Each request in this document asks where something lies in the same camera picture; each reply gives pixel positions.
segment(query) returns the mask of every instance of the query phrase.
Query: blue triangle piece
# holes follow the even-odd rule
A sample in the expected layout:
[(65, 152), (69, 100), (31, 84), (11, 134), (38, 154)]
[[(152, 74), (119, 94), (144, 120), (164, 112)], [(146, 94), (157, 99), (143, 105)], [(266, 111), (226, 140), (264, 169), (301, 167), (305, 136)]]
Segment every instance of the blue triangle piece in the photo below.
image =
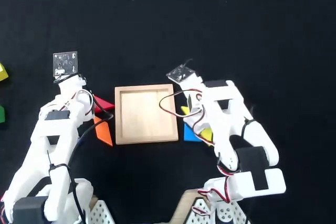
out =
[(192, 142), (202, 141), (195, 136), (191, 128), (186, 123), (184, 124), (184, 141), (192, 141)]

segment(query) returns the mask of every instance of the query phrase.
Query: orange parallelogram piece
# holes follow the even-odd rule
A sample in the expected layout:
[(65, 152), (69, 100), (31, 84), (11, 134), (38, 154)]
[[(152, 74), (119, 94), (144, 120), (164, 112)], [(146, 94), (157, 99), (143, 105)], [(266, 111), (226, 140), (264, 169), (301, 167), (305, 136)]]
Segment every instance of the orange parallelogram piece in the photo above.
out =
[[(100, 120), (101, 119), (97, 116), (93, 118), (93, 121), (95, 123), (98, 123)], [(98, 139), (100, 139), (104, 143), (107, 143), (110, 146), (113, 146), (110, 129), (107, 122), (102, 122), (101, 124), (96, 126), (96, 134)]]

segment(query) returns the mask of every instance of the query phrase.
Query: perforated metal plate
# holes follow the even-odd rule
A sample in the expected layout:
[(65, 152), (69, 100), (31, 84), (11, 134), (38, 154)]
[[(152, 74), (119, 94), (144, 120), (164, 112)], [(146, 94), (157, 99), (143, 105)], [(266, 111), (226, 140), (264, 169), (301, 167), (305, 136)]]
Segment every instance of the perforated metal plate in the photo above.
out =
[[(194, 207), (198, 207), (206, 212), (210, 212), (205, 200), (203, 198), (197, 198), (193, 204)], [(185, 220), (185, 224), (210, 224), (209, 216), (199, 216), (190, 211), (189, 216)]]
[[(203, 199), (197, 199), (193, 206), (201, 207), (201, 209), (207, 212), (211, 212), (211, 210), (209, 210), (208, 206), (206, 205), (205, 200)], [(231, 202), (227, 204), (223, 201), (218, 204), (217, 210), (213, 211), (213, 213), (211, 214), (211, 219), (213, 220), (213, 222), (210, 222), (209, 216), (206, 216), (204, 219), (203, 218), (203, 216), (199, 216), (194, 212), (190, 211), (185, 224), (245, 224), (246, 221), (246, 215), (244, 214), (237, 202)]]
[(103, 200), (98, 200), (91, 211), (91, 224), (116, 224)]

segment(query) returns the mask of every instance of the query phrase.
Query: wooden base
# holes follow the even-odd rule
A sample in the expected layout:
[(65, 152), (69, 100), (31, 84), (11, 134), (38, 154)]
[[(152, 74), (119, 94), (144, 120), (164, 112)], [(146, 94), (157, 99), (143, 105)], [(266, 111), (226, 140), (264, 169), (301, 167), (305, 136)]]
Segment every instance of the wooden base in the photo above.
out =
[[(177, 141), (176, 117), (159, 107), (159, 101), (172, 93), (171, 84), (116, 87), (116, 143)], [(175, 112), (174, 98), (166, 98), (162, 106)]]
[(187, 218), (190, 208), (192, 207), (196, 198), (202, 198), (200, 194), (197, 193), (197, 189), (186, 190), (182, 195), (179, 204), (174, 212), (174, 215), (169, 224), (182, 224)]

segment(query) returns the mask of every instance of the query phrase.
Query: circuit board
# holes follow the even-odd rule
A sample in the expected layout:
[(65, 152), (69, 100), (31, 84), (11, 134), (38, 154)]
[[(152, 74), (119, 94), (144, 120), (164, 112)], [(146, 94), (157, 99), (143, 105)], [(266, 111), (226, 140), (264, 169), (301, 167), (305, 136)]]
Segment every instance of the circuit board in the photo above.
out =
[(65, 74), (77, 73), (77, 52), (57, 52), (54, 53), (52, 56), (54, 77)]
[(167, 74), (167, 77), (176, 83), (179, 83), (191, 76), (195, 71), (186, 67), (184, 64), (179, 65), (173, 71)]

